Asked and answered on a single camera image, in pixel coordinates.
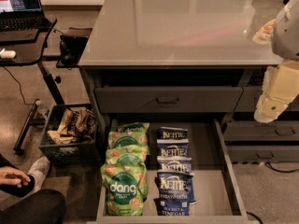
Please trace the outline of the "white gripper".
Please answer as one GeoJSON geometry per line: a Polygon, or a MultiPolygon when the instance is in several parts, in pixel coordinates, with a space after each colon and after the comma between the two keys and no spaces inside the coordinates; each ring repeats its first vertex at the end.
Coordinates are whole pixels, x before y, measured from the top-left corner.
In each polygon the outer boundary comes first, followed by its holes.
{"type": "Polygon", "coordinates": [[[260,123],[276,120],[299,94],[299,62],[285,61],[265,72],[265,87],[254,112],[260,123]]]}

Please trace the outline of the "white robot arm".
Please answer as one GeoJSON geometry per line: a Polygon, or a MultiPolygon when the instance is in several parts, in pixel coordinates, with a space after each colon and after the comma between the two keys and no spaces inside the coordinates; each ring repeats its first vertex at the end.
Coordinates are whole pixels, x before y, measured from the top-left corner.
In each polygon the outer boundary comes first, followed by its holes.
{"type": "Polygon", "coordinates": [[[252,38],[270,43],[274,54],[283,59],[277,67],[268,66],[254,119],[269,123],[278,118],[299,94],[299,0],[289,0],[277,16],[252,38]]]}

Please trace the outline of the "person's hand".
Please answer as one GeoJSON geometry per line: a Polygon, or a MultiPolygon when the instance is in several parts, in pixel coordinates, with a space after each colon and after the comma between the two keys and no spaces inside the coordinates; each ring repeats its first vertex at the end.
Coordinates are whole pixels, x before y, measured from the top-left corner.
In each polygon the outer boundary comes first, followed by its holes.
{"type": "Polygon", "coordinates": [[[10,185],[20,188],[31,182],[30,177],[23,171],[5,166],[0,168],[0,185],[10,185]]]}

